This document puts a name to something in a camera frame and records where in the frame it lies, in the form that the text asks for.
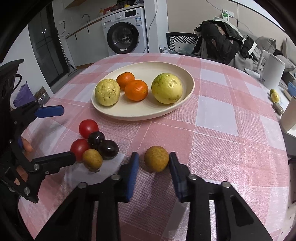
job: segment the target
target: washing machine door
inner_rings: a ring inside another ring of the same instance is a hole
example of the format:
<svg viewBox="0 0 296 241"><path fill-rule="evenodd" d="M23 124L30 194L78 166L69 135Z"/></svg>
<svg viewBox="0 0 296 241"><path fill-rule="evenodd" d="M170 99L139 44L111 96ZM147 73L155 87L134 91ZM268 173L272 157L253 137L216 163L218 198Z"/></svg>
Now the washing machine door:
<svg viewBox="0 0 296 241"><path fill-rule="evenodd" d="M115 53L130 53L138 45L139 32L130 23L116 23L111 26L107 33L107 42Z"/></svg>

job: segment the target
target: beige oval plate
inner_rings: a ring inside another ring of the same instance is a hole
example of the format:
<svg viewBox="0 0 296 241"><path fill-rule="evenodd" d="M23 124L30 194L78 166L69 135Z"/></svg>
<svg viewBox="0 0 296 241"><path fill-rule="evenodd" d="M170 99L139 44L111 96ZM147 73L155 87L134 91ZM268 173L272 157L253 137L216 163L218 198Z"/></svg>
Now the beige oval plate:
<svg viewBox="0 0 296 241"><path fill-rule="evenodd" d="M116 104L112 106L102 106L96 101L94 96L95 89L91 97L92 104L99 112L119 120L140 121L170 113L180 107L191 96L195 86L194 79L190 73L179 66L163 62L142 62L127 65L107 74L103 79L116 80L116 78L124 72L133 73L136 79L143 80L148 85L149 93L144 100L138 102L129 100L125 96L124 91L121 91ZM162 104L158 102L152 94L151 84L154 78L161 73L174 74L181 80L183 94L174 104Z"/></svg>

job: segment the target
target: yellow-green fruit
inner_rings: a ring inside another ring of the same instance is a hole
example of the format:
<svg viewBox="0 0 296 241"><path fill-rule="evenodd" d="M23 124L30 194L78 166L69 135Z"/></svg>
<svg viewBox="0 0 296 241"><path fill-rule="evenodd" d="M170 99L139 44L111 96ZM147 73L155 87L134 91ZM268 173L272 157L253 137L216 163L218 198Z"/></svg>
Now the yellow-green fruit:
<svg viewBox="0 0 296 241"><path fill-rule="evenodd" d="M274 92L276 92L276 90L275 90L275 89L271 89L271 90L269 91L269 95L271 96L272 93L274 93Z"/></svg>
<svg viewBox="0 0 296 241"><path fill-rule="evenodd" d="M152 82L151 90L154 97L163 104L177 102L183 93L179 78L169 73L158 75Z"/></svg>
<svg viewBox="0 0 296 241"><path fill-rule="evenodd" d="M168 152L161 146L152 146L145 152L144 161L151 171L163 171L168 165L168 160Z"/></svg>
<svg viewBox="0 0 296 241"><path fill-rule="evenodd" d="M279 94L277 92L273 92L271 94L271 100L272 100L273 103L279 102Z"/></svg>
<svg viewBox="0 0 296 241"><path fill-rule="evenodd" d="M103 164L103 158L95 149L88 149L82 155L83 164L91 172L97 171Z"/></svg>
<svg viewBox="0 0 296 241"><path fill-rule="evenodd" d="M120 96L119 84L113 79L104 79L96 85L94 96L101 105L113 105Z"/></svg>

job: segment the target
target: wooden upper cabinet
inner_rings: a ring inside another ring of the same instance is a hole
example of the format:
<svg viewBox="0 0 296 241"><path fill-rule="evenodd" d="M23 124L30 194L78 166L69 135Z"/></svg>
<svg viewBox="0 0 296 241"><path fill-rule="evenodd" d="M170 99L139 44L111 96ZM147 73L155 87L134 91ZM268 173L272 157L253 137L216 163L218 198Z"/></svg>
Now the wooden upper cabinet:
<svg viewBox="0 0 296 241"><path fill-rule="evenodd" d="M76 7L84 3L86 0L63 0L64 8Z"/></svg>

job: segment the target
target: checkered tablecloth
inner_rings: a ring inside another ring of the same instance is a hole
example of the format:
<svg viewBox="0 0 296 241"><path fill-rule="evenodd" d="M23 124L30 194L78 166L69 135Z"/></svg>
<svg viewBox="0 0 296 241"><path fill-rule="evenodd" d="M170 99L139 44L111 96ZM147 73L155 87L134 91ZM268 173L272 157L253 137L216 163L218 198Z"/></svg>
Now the checkered tablecloth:
<svg viewBox="0 0 296 241"><path fill-rule="evenodd" d="M195 80L191 97L177 110L151 120L127 122L100 114L90 100L96 84L113 70L145 61L168 62L186 69ZM79 182L101 182L116 172L132 151L137 151L142 161L149 147L160 145L168 152L175 151L191 173L206 181L229 181L277 240L288 198L287 156L271 102L247 74L187 56L115 55L82 71L48 105L63 105L65 113L36 119L24 132L35 150L33 157L69 151L73 141L80 138L78 126L84 119L95 120L105 136L117 142L119 154L108 164L104 162L96 174L89 174L83 164L74 164L47 176L37 204L21 198L19 210L34 238ZM213 203L210 205L213 214ZM188 215L189 205L177 201L167 169L155 174L140 168L133 198L119 204L122 240L185 240Z"/></svg>

